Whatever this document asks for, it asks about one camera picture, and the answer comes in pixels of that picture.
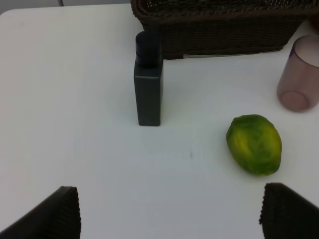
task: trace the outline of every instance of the white table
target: white table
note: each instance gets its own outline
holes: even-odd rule
[[[319,205],[319,108],[285,110],[281,51],[165,61],[161,127],[137,122],[142,30],[129,4],[14,10],[0,17],[0,230],[59,186],[76,186],[82,239],[261,239],[264,186]],[[234,117],[261,114],[283,141],[280,170],[231,158]]]

